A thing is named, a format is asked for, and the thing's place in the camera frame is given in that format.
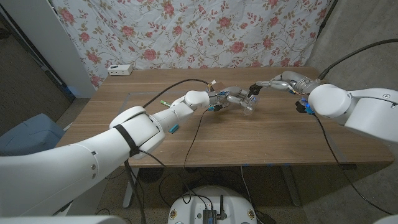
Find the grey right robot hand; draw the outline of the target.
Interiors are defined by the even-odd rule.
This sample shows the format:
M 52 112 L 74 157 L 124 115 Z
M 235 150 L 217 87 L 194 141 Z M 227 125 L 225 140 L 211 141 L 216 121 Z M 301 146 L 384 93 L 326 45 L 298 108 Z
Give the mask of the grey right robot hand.
M 290 91 L 298 95 L 309 95 L 321 83 L 297 72 L 284 71 L 269 81 L 258 81 L 256 85 L 280 91 Z

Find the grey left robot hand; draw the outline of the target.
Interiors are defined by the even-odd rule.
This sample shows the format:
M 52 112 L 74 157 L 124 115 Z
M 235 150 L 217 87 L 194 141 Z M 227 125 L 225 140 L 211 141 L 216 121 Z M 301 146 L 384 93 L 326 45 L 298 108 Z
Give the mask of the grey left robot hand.
M 230 104 L 237 104 L 243 108 L 244 114 L 252 114 L 257 106 L 256 97 L 237 86 L 209 92 L 208 96 L 210 99 L 209 111 L 219 111 Z

